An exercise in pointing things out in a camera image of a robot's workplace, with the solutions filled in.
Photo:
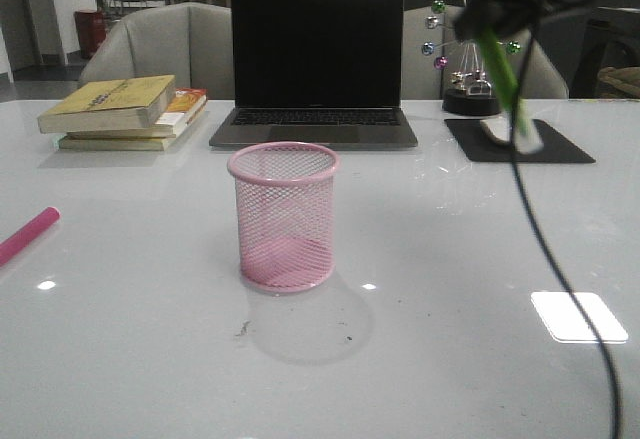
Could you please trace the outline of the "grey open laptop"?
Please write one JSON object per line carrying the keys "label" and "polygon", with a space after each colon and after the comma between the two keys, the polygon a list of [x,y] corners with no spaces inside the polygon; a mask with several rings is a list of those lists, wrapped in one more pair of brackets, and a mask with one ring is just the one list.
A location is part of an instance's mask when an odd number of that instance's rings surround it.
{"label": "grey open laptop", "polygon": [[231,0],[235,106],[218,148],[413,148],[401,107],[404,0]]}

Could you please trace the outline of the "black mouse pad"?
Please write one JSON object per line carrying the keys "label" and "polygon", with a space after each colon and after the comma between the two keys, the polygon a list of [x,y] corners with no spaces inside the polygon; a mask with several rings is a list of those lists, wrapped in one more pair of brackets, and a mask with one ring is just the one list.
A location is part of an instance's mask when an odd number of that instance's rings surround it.
{"label": "black mouse pad", "polygon": [[[446,119],[445,124],[469,160],[482,163],[507,163],[510,161],[508,147],[490,139],[483,131],[479,119]],[[518,152],[516,154],[518,162],[540,164],[591,164],[595,162],[594,158],[551,125],[539,119],[535,119],[534,124],[544,147],[532,154]]]}

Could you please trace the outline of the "red bin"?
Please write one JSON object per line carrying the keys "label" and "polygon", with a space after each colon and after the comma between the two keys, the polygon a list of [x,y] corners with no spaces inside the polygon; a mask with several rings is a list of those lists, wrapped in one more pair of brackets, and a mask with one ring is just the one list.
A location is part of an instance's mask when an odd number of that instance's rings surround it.
{"label": "red bin", "polygon": [[104,15],[98,10],[79,10],[74,12],[74,20],[81,57],[90,59],[106,39]]}

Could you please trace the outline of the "ferris wheel desk ornament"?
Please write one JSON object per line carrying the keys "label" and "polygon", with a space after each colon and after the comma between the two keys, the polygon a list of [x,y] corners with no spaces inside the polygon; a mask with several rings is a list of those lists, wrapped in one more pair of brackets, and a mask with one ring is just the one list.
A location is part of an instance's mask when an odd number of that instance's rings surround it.
{"label": "ferris wheel desk ornament", "polygon": [[429,31],[438,28],[452,35],[451,40],[436,44],[426,41],[421,45],[424,56],[433,57],[433,67],[441,73],[449,67],[449,79],[443,86],[442,108],[461,116],[493,116],[502,111],[494,87],[489,81],[480,46],[472,40],[455,38],[450,6],[444,0],[434,0],[431,13],[424,19]]}

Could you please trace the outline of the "orange white middle book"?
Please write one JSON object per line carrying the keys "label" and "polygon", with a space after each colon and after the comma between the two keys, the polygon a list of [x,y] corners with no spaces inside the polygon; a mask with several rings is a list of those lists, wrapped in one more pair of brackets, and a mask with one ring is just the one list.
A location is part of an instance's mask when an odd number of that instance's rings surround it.
{"label": "orange white middle book", "polygon": [[72,132],[74,139],[157,139],[177,138],[204,110],[207,91],[198,88],[178,88],[166,111],[150,127],[129,130]]}

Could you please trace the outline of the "white computer mouse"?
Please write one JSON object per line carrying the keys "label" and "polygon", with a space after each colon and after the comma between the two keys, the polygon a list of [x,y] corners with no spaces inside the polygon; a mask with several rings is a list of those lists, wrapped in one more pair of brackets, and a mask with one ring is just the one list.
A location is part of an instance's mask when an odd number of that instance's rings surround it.
{"label": "white computer mouse", "polygon": [[484,118],[479,121],[481,130],[493,143],[506,146],[510,142],[511,125],[503,116]]}

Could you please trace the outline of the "pale bottom book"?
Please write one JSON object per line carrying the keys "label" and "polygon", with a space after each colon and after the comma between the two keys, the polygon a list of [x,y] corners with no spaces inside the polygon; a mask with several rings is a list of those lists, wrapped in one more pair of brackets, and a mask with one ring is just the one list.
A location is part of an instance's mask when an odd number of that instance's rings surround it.
{"label": "pale bottom book", "polygon": [[[186,130],[203,112],[204,110],[186,128]],[[164,139],[74,139],[71,138],[69,134],[66,134],[58,140],[58,148],[87,151],[165,151],[181,135],[177,138]]]}

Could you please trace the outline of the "dark chair at right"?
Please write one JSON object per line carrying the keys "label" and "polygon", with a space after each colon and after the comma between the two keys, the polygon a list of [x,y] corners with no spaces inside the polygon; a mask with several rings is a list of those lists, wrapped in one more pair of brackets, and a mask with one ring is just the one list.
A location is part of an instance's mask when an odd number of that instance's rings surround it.
{"label": "dark chair at right", "polygon": [[605,67],[639,65],[639,9],[598,7],[589,16],[570,88],[572,98],[599,94],[597,74]]}

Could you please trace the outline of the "pink mesh pen holder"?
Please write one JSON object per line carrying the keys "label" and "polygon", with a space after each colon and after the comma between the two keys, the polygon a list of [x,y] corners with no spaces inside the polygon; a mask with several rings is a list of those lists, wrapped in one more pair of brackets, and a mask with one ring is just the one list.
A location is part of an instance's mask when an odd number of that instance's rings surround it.
{"label": "pink mesh pen holder", "polygon": [[240,270],[274,293],[308,290],[333,272],[333,180],[339,156],[281,141],[233,153]]}

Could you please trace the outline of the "pink marker pen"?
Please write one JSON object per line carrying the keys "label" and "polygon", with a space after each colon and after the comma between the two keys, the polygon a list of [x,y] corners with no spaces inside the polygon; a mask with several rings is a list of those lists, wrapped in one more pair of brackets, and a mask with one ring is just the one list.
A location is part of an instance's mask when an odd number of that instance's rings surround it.
{"label": "pink marker pen", "polygon": [[1,243],[1,266],[6,265],[17,254],[47,231],[61,217],[55,207],[47,207],[30,219],[21,228]]}

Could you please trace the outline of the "green marker pen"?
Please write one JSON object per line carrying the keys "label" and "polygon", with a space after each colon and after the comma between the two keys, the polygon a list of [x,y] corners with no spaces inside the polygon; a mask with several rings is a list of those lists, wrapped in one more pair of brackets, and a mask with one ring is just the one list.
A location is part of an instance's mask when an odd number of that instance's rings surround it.
{"label": "green marker pen", "polygon": [[495,94],[504,112],[511,114],[514,121],[511,133],[514,133],[515,148],[523,154],[532,154],[543,148],[543,141],[533,119],[528,114],[518,92],[519,83],[508,63],[506,53],[499,45],[496,34],[491,28],[485,28],[475,39],[484,58],[486,71],[490,76],[492,92]]}

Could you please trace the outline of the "yellow top book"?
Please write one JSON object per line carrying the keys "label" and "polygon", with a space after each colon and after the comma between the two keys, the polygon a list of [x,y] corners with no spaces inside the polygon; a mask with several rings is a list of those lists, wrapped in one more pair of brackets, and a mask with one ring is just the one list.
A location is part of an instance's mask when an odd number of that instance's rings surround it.
{"label": "yellow top book", "polygon": [[42,133],[147,128],[175,97],[173,75],[94,81],[37,118]]}

